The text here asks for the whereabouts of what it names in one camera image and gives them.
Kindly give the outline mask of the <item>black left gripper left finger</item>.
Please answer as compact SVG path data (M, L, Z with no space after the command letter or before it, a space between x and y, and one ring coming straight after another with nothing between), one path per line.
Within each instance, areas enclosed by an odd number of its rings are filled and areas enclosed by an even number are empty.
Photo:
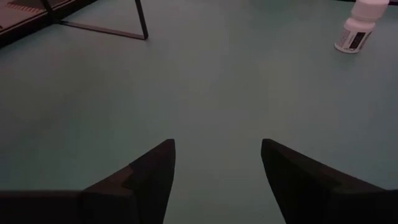
M84 190L0 190L0 224L163 224L174 139Z

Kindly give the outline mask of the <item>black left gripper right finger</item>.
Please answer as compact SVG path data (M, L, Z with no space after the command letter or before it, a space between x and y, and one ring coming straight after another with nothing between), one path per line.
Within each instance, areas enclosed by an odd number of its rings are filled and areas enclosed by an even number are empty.
M277 141L261 159L286 224L398 224L398 189L340 172Z

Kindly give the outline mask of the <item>white bottle dark label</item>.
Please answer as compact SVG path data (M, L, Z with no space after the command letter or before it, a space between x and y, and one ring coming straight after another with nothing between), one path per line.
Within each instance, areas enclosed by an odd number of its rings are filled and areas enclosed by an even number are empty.
M356 54L372 34L376 21L385 13L390 0L356 0L350 17L343 25L343 31L335 49L346 54Z

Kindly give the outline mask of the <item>black metal table frame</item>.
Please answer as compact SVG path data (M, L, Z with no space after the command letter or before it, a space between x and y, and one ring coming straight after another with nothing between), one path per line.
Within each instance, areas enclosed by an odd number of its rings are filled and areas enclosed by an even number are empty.
M30 19L24 19L11 28L0 31L0 48L16 42L28 35L34 34L52 24L57 24L62 19L72 15L73 13L83 9L97 0L67 0L56 6L51 6L50 0L16 0L17 6L21 3L38 3L37 9L40 12Z

